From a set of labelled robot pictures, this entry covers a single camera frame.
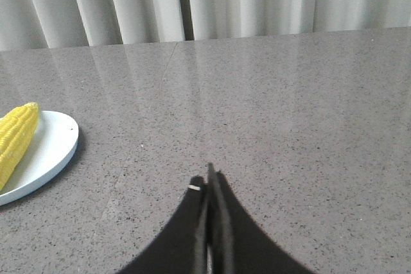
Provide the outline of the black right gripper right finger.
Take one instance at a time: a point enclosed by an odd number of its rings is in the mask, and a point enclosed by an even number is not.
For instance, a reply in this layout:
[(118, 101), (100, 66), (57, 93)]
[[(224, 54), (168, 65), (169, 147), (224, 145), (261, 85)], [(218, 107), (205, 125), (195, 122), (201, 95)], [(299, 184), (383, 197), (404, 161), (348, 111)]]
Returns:
[(225, 175), (208, 164), (208, 227), (213, 273), (311, 273), (249, 216)]

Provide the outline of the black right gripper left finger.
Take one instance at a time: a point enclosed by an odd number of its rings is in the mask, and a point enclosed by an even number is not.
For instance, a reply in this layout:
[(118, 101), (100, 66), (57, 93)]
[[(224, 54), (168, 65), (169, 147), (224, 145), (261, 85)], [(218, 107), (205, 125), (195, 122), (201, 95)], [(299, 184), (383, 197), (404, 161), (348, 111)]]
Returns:
[(194, 176), (159, 235), (120, 273), (206, 273), (207, 187)]

